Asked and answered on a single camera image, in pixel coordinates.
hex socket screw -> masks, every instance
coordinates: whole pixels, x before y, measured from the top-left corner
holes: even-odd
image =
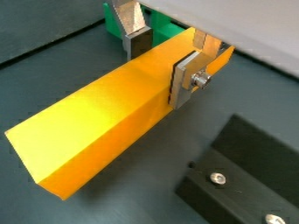
[[[212,183],[218,184],[218,185],[224,185],[227,183],[227,179],[226,176],[222,173],[214,172],[210,175],[210,180]]]
[[[286,224],[286,221],[279,216],[268,214],[266,216],[266,224]]]
[[[211,75],[206,73],[204,70],[200,70],[196,74],[191,77],[191,84],[200,89],[204,89],[211,82]]]

metal clamp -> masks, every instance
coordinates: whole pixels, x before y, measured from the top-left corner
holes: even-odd
[[[175,65],[170,105],[178,109],[192,96],[195,88],[204,89],[211,82],[207,66],[226,52],[228,46],[210,34],[196,30],[192,44],[198,51],[190,53]]]
[[[140,3],[133,0],[107,0],[121,31],[127,60],[152,49],[154,31],[146,25]]]

green block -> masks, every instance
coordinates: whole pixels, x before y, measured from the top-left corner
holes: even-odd
[[[183,31],[184,29],[172,23],[154,30],[154,46],[159,46],[167,39],[172,38]]]
[[[117,38],[121,39],[121,32],[117,27],[117,21],[115,20],[113,14],[111,12],[111,9],[108,7],[107,3],[103,3],[104,6],[104,14],[105,14],[105,25],[107,25],[107,31],[113,34]]]

